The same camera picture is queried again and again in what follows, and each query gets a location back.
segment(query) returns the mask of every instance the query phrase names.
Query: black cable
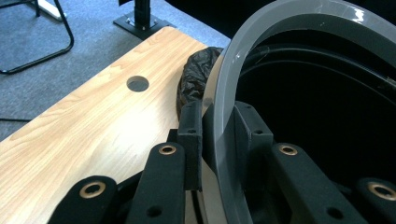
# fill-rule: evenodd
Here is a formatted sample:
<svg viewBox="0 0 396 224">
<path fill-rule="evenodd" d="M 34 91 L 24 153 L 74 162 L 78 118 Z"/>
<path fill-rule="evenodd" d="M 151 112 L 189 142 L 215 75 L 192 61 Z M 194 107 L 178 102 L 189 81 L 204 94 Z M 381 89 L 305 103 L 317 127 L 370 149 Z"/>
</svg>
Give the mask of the black cable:
<svg viewBox="0 0 396 224">
<path fill-rule="evenodd" d="M 21 123 L 27 123 L 32 121 L 31 119 L 2 119 L 0 118 L 0 121 L 4 122 L 21 122 Z"/>
</svg>

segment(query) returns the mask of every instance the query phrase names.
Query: gray plastic frame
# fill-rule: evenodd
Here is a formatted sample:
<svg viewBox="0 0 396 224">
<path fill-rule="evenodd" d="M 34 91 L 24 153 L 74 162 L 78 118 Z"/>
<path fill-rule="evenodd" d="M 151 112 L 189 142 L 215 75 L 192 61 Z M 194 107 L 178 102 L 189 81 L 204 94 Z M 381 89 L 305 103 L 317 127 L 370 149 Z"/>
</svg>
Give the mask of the gray plastic frame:
<svg viewBox="0 0 396 224">
<path fill-rule="evenodd" d="M 206 162 L 216 175 L 203 176 L 207 220 L 252 223 L 234 172 L 233 107 L 236 86 L 248 53 L 264 39 L 291 30 L 338 35 L 370 50 L 396 67 L 396 27 L 374 13 L 341 0 L 278 0 L 253 14 L 216 61 L 203 100 Z M 203 174 L 208 174 L 204 165 Z M 216 206 L 222 209 L 207 209 Z"/>
</svg>

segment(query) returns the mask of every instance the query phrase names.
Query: curved gray rim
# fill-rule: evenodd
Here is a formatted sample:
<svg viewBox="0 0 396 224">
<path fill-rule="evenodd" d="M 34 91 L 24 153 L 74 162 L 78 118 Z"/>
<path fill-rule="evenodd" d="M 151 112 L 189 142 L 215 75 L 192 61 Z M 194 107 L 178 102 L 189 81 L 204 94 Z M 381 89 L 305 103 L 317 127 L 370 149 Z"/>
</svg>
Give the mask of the curved gray rim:
<svg viewBox="0 0 396 224">
<path fill-rule="evenodd" d="M 228 222 L 244 220 L 244 223 L 251 223 L 244 214 L 248 209 L 246 201 L 241 201 L 243 192 L 239 192 L 241 189 L 235 184 L 235 174 L 231 165 L 227 164 L 233 161 L 226 161 L 233 159 L 233 146 L 226 139 L 225 131 L 227 127 L 233 127 L 228 125 L 232 122 L 231 114 L 243 62 L 251 49 L 269 36 L 302 29 L 341 36 L 396 67 L 396 28 L 350 3 L 341 0 L 278 0 L 252 15 L 217 60 L 207 81 L 203 100 L 205 136 L 209 147 L 206 150 L 212 157 L 209 166 L 218 176 L 222 206 L 227 207 Z"/>
</svg>

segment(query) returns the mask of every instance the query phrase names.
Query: chair leg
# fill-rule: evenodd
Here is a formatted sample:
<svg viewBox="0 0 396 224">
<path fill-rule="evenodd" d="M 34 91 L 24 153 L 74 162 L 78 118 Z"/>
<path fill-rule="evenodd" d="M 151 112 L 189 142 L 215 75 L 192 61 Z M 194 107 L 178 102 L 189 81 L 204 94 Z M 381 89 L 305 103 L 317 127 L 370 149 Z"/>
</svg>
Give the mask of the chair leg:
<svg viewBox="0 0 396 224">
<path fill-rule="evenodd" d="M 38 5 L 38 0 L 35 0 L 35 15 L 40 17 L 40 6 Z"/>
<path fill-rule="evenodd" d="M 74 37 L 73 37 L 73 33 L 72 33 L 71 29 L 70 29 L 69 23 L 67 22 L 67 19 L 64 16 L 64 11 L 62 10 L 62 7 L 61 7 L 61 4 L 59 3 L 59 1 L 58 0 L 54 0 L 54 2 L 55 2 L 56 7 L 59 10 L 59 13 L 61 14 L 61 18 L 62 18 L 62 21 L 64 23 L 64 27 L 66 28 L 66 31 L 69 34 L 69 38 L 70 38 L 69 45 L 65 49 L 61 49 L 59 51 L 51 53 L 50 55 L 47 55 L 47 56 L 45 56 L 43 58 L 37 59 L 37 60 L 32 61 L 30 63 L 26 63 L 24 65 L 18 66 L 16 68 L 13 68 L 13 69 L 10 69 L 10 70 L 0 70 L 0 74 L 13 75 L 13 74 L 21 72 L 21 71 L 23 71 L 23 70 L 25 70 L 27 68 L 35 66 L 35 65 L 37 65 L 39 63 L 44 63 L 44 62 L 46 62 L 46 61 L 48 61 L 50 59 L 53 59 L 55 57 L 58 57 L 58 56 L 62 55 L 62 54 L 66 54 L 71 48 L 73 48 Z"/>
</svg>

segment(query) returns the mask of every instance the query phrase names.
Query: black stand base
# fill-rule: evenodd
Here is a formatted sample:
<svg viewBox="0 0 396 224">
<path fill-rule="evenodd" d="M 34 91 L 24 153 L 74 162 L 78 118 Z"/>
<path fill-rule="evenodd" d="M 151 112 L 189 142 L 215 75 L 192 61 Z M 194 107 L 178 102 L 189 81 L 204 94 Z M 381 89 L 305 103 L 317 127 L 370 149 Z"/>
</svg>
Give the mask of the black stand base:
<svg viewBox="0 0 396 224">
<path fill-rule="evenodd" d="M 128 13 L 113 21 L 114 24 L 118 25 L 122 29 L 129 33 L 137 36 L 138 38 L 145 40 L 149 36 L 153 35 L 157 31 L 161 30 L 165 26 L 176 27 L 168 21 L 162 21 L 157 17 L 150 15 L 150 23 L 148 27 L 141 27 L 134 23 L 134 12 Z"/>
</svg>

